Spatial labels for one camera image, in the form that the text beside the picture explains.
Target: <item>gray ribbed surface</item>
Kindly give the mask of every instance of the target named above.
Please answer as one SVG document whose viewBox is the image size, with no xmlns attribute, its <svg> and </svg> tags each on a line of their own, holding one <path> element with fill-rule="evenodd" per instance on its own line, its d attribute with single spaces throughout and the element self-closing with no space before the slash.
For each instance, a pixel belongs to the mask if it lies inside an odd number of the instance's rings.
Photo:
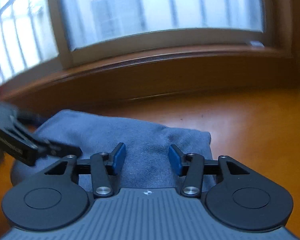
<svg viewBox="0 0 300 240">
<path fill-rule="evenodd" d="M 185 198 L 174 188 L 123 188 L 117 196 L 98 199 L 76 223 L 51 232 L 13 228 L 4 240 L 285 240 L 297 239 L 285 228 L 245 233 L 227 228 L 205 211 L 198 199 Z"/>
</svg>

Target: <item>white window frame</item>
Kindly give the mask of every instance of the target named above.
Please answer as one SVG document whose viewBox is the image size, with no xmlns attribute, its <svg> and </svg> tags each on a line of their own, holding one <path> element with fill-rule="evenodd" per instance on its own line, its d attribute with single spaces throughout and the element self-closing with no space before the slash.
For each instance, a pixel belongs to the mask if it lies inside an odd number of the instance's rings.
<svg viewBox="0 0 300 240">
<path fill-rule="evenodd" d="M 51 25 L 59 55 L 18 74 L 4 83 L 2 88 L 4 91 L 11 91 L 62 69 L 147 49 L 187 45 L 250 44 L 251 41 L 259 41 L 266 47 L 272 46 L 274 39 L 272 2 L 271 0 L 262 0 L 262 4 L 264 6 L 263 32 L 213 28 L 172 29 L 123 36 L 70 51 L 61 0 L 48 0 Z"/>
</svg>

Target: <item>black clamp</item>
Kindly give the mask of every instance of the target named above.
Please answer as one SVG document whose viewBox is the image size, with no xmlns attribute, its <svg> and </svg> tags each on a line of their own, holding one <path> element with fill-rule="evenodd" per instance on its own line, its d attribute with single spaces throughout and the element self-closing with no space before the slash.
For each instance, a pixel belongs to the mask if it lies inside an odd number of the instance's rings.
<svg viewBox="0 0 300 240">
<path fill-rule="evenodd" d="M 199 198 L 221 223 L 244 231 L 268 231 L 284 226 L 292 212 L 289 192 L 273 181 L 221 155 L 205 160 L 169 147 L 169 160 L 178 176 L 186 176 L 180 195 Z M 202 193 L 203 175 L 216 175 L 217 184 Z"/>
<path fill-rule="evenodd" d="M 67 155 L 9 190 L 2 200 L 2 211 L 12 225 L 25 230 L 47 231 L 69 225 L 87 212 L 94 198 L 118 192 L 109 176 L 120 172 L 125 156 L 124 143 L 111 153 L 93 154 L 87 160 Z M 91 174 L 93 194 L 78 185 L 80 174 Z"/>
<path fill-rule="evenodd" d="M 82 151 L 79 147 L 39 138 L 24 126 L 38 127 L 45 120 L 36 114 L 0 102 L 0 149 L 28 166 L 34 166 L 38 158 L 46 155 L 80 157 Z"/>
</svg>

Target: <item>window frame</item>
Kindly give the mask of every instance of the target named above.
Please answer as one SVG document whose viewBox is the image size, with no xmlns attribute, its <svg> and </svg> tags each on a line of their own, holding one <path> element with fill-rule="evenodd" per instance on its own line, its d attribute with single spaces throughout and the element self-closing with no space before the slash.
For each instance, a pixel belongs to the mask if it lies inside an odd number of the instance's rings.
<svg viewBox="0 0 300 240">
<path fill-rule="evenodd" d="M 58 30 L 58 28 L 60 28 L 60 30 L 64 30 L 62 24 L 63 16 L 60 13 L 60 0 L 48 0 L 48 3 L 50 9 L 54 8 L 58 12 L 55 17 L 58 19 L 56 21 L 57 24 L 55 25 L 57 26 L 56 30 Z M 89 97 L 89 99 L 83 97 L 82 100 L 85 99 L 85 102 L 82 103 L 84 104 L 90 102 L 90 100 L 95 103 L 106 103 L 172 92 L 190 91 L 192 89 L 207 90 L 213 89 L 214 87 L 298 87 L 300 85 L 300 0 L 264 0 L 264 4 L 266 15 L 271 17 L 273 21 L 267 21 L 265 31 L 267 32 L 269 43 L 263 49 L 250 45 L 238 46 L 220 44 L 199 46 L 200 52 L 198 52 L 197 49 L 193 50 L 191 46 L 160 48 L 125 54 L 98 61 L 92 60 L 90 64 L 79 64 L 80 67 L 77 67 L 77 65 L 74 64 L 73 57 L 69 49 L 65 49 L 56 58 L 57 63 L 59 65 L 61 64 L 63 70 L 59 71 L 52 69 L 47 74 L 40 72 L 37 76 L 31 74 L 33 72 L 30 71 L 23 72 L 0 86 L 0 100 L 8 101 L 20 107 L 33 109 L 36 112 L 43 113 L 44 110 L 48 108 L 47 104 L 44 106 L 41 105 L 40 107 L 39 105 L 34 105 L 31 103 L 34 98 L 50 98 L 51 91 L 58 91 L 59 89 L 63 91 L 62 95 L 74 92 L 80 92 L 79 94 L 83 95 L 85 94 L 83 91 L 96 89 L 95 87 L 91 87 L 92 81 L 86 82 L 82 80 L 83 77 L 89 75 L 93 75 L 95 78 L 93 84 L 95 84 L 95 82 L 100 82 L 100 84 L 102 84 L 103 87 L 107 87 L 109 91 L 103 91 L 101 89 L 98 90 L 97 94 L 92 93 L 92 97 Z M 64 32 L 59 32 L 58 35 L 56 35 L 58 44 L 57 37 L 60 38 L 59 41 L 61 41 L 61 44 L 67 44 L 66 34 Z M 154 59 L 152 56 L 142 56 L 140 58 L 140 55 L 143 55 L 144 53 L 153 54 Z M 235 65 L 236 69 L 231 71 L 231 74 L 228 73 L 227 76 L 224 76 L 224 73 L 222 72 L 228 71 L 228 68 L 230 67 L 228 60 L 225 60 L 224 55 L 227 55 L 226 57 L 229 57 L 229 59 L 240 56 L 238 58 L 237 65 Z M 125 60 L 122 61 L 123 58 L 127 57 L 133 59 L 133 62 L 136 63 L 131 63 L 130 61 Z M 173 84 L 174 91 L 172 91 L 169 88 L 169 84 L 166 84 L 164 80 L 161 80 L 164 78 L 163 76 L 161 77 L 161 75 L 165 74 L 166 71 L 170 71 L 171 78 L 175 77 L 174 71 L 171 72 L 171 69 L 168 70 L 166 68 L 170 66 L 171 60 L 178 64 L 177 61 L 180 57 L 187 60 L 184 62 L 185 65 L 177 66 L 179 74 L 176 73 L 175 75 L 182 75 L 181 73 L 183 72 L 187 73 L 189 66 L 192 66 L 195 61 L 195 69 L 197 69 L 197 71 L 204 71 L 205 75 L 215 79 L 218 85 L 216 86 L 209 82 L 205 83 L 203 80 L 197 80 L 200 75 L 198 75 L 198 77 L 186 76 L 182 81 L 179 81 L 178 84 Z M 256 65 L 254 62 L 255 58 L 261 58 L 261 63 L 259 62 L 259 64 Z M 120 72 L 124 71 L 126 73 L 125 80 L 129 80 L 129 78 L 132 78 L 133 82 L 136 82 L 138 79 L 147 80 L 146 77 L 149 74 L 153 75 L 152 72 L 154 71 L 153 69 L 146 67 L 147 64 L 155 67 L 156 69 L 155 75 L 157 78 L 154 86 L 155 89 L 152 89 L 152 86 L 150 86 L 151 89 L 149 89 L 149 91 L 143 91 L 141 94 L 134 94 L 131 92 L 133 87 L 133 85 L 130 84 L 131 82 L 128 82 L 127 85 L 125 85 L 122 92 L 119 92 L 114 90 L 115 86 L 112 87 L 110 85 L 109 88 L 109 84 L 106 84 L 103 78 L 99 79 L 100 75 L 103 75 L 102 73 L 120 75 Z M 217 65 L 222 67 L 222 69 L 224 67 L 225 68 L 217 72 L 214 70 L 210 71 L 209 67 L 213 68 Z M 19 77 L 21 76 L 23 76 L 23 83 L 19 82 L 19 80 L 21 80 Z M 232 82 L 225 82 L 226 78 L 234 78 L 234 80 Z M 49 104 L 50 113 L 53 113 L 58 109 L 70 107 L 71 104 L 69 105 L 69 100 L 74 100 L 72 102 L 73 104 L 76 100 L 78 100 L 76 96 L 71 96 L 71 99 L 67 99 L 67 103 L 62 103 L 59 101 L 60 98 L 58 98 L 58 93 L 53 94 L 55 94 L 55 100 L 52 100 Z"/>
<path fill-rule="evenodd" d="M 52 28 L 55 34 L 59 58 L 65 69 L 95 62 L 108 57 L 116 57 L 148 49 L 207 44 L 247 44 L 259 41 L 264 46 L 273 45 L 273 17 L 271 0 L 261 0 L 263 8 L 264 31 L 240 29 L 193 28 L 171 29 L 156 32 L 122 36 L 102 41 L 71 51 L 66 36 L 65 16 L 61 0 L 48 0 Z"/>
</svg>

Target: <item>window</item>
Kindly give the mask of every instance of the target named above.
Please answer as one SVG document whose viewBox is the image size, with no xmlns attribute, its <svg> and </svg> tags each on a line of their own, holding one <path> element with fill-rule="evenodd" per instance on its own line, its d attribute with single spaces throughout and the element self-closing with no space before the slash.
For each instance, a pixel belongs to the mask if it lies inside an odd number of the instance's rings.
<svg viewBox="0 0 300 240">
<path fill-rule="evenodd" d="M 57 55 L 47 0 L 0 0 L 0 83 Z"/>
<path fill-rule="evenodd" d="M 261 0 L 63 0 L 71 48 L 184 28 L 262 32 Z"/>
<path fill-rule="evenodd" d="M 268 45 L 268 5 L 264 0 L 0 0 L 0 84 L 26 73 L 32 73 L 27 79 L 40 78 L 56 68 L 51 59 L 69 68 L 162 47 Z M 29 70 L 43 66 L 40 74 Z"/>
</svg>

